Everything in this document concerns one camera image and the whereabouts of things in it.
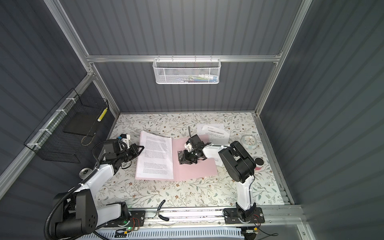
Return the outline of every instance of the white paper sheet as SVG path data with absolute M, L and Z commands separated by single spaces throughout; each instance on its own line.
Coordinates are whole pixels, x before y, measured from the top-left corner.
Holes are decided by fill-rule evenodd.
M 136 177 L 173 179 L 172 138 L 142 131 L 143 152 L 137 157 Z
M 199 125 L 197 125 L 197 134 L 199 135 Z M 230 133 L 224 130 L 224 124 L 205 124 L 200 130 L 200 135 L 207 134 L 209 141 L 215 145 L 227 145 Z M 215 157 L 216 166 L 222 166 L 223 162 L 220 157 Z
M 212 123 L 212 124 L 198 123 L 197 124 L 197 135 L 204 135 L 203 133 L 201 133 L 201 129 L 204 127 L 204 125 L 208 125 L 211 127 L 217 127 L 217 128 L 224 130 L 224 124 L 223 123 Z

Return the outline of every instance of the gray wall panel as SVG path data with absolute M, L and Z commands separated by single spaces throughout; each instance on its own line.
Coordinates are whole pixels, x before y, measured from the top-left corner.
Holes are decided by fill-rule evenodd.
M 273 55 L 300 0 L 61 3 L 91 55 Z
M 96 63 L 122 112 L 254 110 L 273 63 L 222 63 L 219 84 L 157 84 L 151 63 Z
M 261 114 L 320 240 L 382 233 L 383 39 L 383 1 L 314 1 Z
M 86 72 L 42 1 L 0 2 L 0 173 Z
M 90 84 L 83 95 L 100 97 L 94 84 Z M 114 117 L 108 111 L 90 148 L 107 138 L 113 122 Z M 35 156 L 0 201 L 0 221 L 3 223 L 0 238 L 43 239 L 43 226 L 52 208 L 53 197 L 78 184 L 81 181 L 78 176 L 80 170 L 93 166 L 90 152 L 80 159 L 79 164 L 44 161 Z M 25 225 L 23 232 L 20 232 L 20 221 Z

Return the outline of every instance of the white mesh basket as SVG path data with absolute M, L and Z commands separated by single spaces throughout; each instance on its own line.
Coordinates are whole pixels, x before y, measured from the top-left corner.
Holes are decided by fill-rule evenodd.
M 217 84 L 221 62 L 170 62 L 155 59 L 153 71 L 158 84 Z

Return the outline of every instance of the clock face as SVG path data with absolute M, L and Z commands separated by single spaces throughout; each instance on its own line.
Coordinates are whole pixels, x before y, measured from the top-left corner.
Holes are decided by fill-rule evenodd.
M 257 145 L 256 138 L 251 135 L 245 135 L 241 139 L 244 148 L 254 149 Z
M 248 145 L 256 145 L 256 138 L 250 135 L 244 137 L 244 142 Z

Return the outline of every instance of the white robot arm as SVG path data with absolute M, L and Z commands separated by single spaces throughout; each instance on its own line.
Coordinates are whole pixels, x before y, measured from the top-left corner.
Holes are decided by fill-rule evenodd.
M 256 162 L 257 165 L 263 165 L 264 161 L 261 158 L 254 160 L 238 141 L 234 141 L 228 146 L 204 144 L 198 135 L 194 135 L 184 146 L 186 150 L 179 159 L 180 164 L 197 163 L 198 159 L 205 160 L 211 157 L 221 158 L 229 176 L 236 181 L 237 216 L 241 222 L 248 222 L 256 209 L 251 188 L 255 180 L 253 174 Z
M 93 201 L 99 189 L 116 174 L 122 163 L 132 161 L 144 149 L 136 144 L 128 147 L 128 140 L 129 135 L 122 134 L 117 139 L 97 144 L 104 143 L 104 160 L 101 162 L 94 154 L 94 147 L 93 156 L 98 162 L 95 169 L 76 187 L 53 199 L 54 207 L 44 225 L 47 240 L 72 240 L 90 234 L 106 223 L 126 226 L 132 220 L 125 202 L 96 208 Z

